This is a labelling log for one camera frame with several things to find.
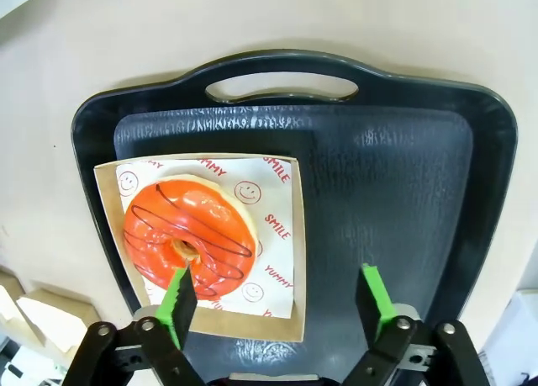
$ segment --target handle cutout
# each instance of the handle cutout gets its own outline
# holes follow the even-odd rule
[[[267,72],[231,77],[206,88],[220,103],[240,103],[252,97],[290,94],[341,102],[355,96],[359,87],[346,79],[308,72]]]

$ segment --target smiley face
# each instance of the smiley face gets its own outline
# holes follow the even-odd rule
[[[241,291],[243,297],[252,303],[259,302],[263,298],[263,289],[257,283],[246,283]]]
[[[243,204],[252,205],[260,201],[261,189],[254,182],[238,182],[235,186],[235,196]]]
[[[118,177],[119,194],[123,197],[133,195],[138,188],[138,178],[132,172],[123,172]]]

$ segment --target green tape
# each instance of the green tape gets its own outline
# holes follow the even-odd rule
[[[381,275],[379,275],[377,267],[363,264],[362,271],[364,272],[364,278],[368,283],[368,287],[372,291],[373,298],[376,300],[377,309],[380,314],[376,333],[376,338],[378,338],[379,334],[381,334],[382,327],[396,317],[398,312],[388,296],[385,284],[381,279]]]
[[[171,312],[174,310],[177,295],[179,294],[179,283],[181,282],[186,271],[186,268],[177,269],[174,278],[170,281],[170,285],[166,290],[165,298],[162,300],[161,306],[159,306],[159,309],[157,309],[155,314],[155,317],[168,328],[172,341],[174,341],[174,344],[180,350],[182,346],[177,338],[176,328],[174,327]]]

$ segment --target black tray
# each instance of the black tray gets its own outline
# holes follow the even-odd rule
[[[206,93],[211,83],[271,71],[341,77],[359,92],[233,103]],[[101,93],[72,126],[88,204],[131,310],[140,304],[108,229],[96,165],[199,151],[298,158],[308,247],[304,342],[191,334],[186,354],[206,381],[231,372],[341,381],[366,348],[353,302],[362,262],[378,265],[393,300],[427,321],[457,317],[488,253],[516,136],[509,106],[484,87],[389,75],[301,50],[239,54],[176,81]]]

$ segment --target tray handle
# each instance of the tray handle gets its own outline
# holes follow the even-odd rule
[[[208,86],[231,77],[267,72],[307,72],[338,77],[355,83],[358,90],[341,97],[329,98],[305,93],[264,93],[242,98],[217,98],[208,92]],[[309,50],[259,50],[228,56],[200,66],[174,83],[179,92],[189,96],[204,96],[216,104],[246,103],[263,99],[287,98],[287,103],[302,103],[305,98],[321,103],[357,103],[362,89],[377,80],[382,73],[360,62],[332,54]]]

